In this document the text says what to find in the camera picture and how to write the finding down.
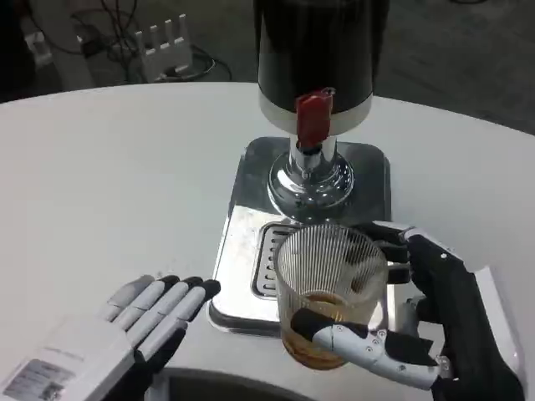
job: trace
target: drip tray grate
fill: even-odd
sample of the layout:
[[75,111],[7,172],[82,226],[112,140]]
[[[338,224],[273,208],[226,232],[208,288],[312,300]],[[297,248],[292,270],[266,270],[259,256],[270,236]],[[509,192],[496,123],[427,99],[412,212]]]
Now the drip tray grate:
[[298,229],[298,226],[290,226],[279,223],[270,223],[262,228],[260,247],[257,255],[257,265],[252,282],[252,290],[261,297],[276,297],[277,282],[273,265],[273,254],[278,246]]

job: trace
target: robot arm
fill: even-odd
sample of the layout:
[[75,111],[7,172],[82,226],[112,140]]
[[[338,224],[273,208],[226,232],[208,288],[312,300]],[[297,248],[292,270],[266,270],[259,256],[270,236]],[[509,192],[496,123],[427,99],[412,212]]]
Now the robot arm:
[[58,326],[0,385],[0,401],[142,399],[219,282],[142,276],[124,285],[97,316]]
[[443,326],[441,355],[429,356],[429,340],[370,332],[307,309],[294,315],[293,329],[372,373],[430,389],[437,401],[524,400],[522,353],[490,268],[468,272],[457,254],[414,227],[374,222],[357,228],[390,260],[410,263],[411,279],[425,295],[410,300],[415,321]]

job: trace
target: chrome base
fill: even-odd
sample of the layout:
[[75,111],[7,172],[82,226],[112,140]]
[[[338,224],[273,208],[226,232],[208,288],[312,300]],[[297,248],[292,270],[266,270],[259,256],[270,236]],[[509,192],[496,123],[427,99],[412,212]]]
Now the chrome base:
[[[240,160],[214,274],[222,291],[209,308],[212,323],[223,330],[278,335],[277,300],[258,293],[256,277],[264,226],[278,222],[299,225],[280,214],[268,194],[269,171],[288,147],[288,139],[259,138],[249,144]],[[344,142],[338,143],[338,152],[353,168],[354,190],[344,213],[334,220],[344,225],[389,221],[390,170],[383,153],[372,145]],[[387,286],[369,325],[393,327],[393,307],[394,287]]]
[[314,155],[297,148],[290,139],[290,151],[280,155],[267,180],[270,199],[281,214],[304,224],[336,221],[354,187],[351,165],[336,150],[336,137],[327,138]]

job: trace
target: clear drinking glass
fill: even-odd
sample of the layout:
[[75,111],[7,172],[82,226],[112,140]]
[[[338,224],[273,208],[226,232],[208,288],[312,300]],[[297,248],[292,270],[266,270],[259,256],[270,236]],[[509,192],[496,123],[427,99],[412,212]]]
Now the clear drinking glass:
[[321,370],[344,360],[314,346],[290,327],[306,307],[337,322],[368,324],[388,276],[383,252],[364,234],[342,226],[308,226],[289,235],[275,251],[281,338],[300,363]]

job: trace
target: stainless steel drip tray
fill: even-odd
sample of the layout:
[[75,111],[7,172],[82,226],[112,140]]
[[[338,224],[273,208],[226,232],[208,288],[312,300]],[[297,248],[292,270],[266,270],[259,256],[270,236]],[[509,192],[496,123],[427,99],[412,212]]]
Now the stainless steel drip tray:
[[[238,167],[214,277],[222,291],[209,307],[212,323],[226,331],[278,335],[273,250],[298,224],[282,216],[268,196],[268,172],[288,150],[289,140],[259,138]],[[388,161],[371,145],[339,143],[339,152],[355,171],[354,207],[341,221],[390,219]],[[371,327],[394,326],[394,287],[387,286]]]

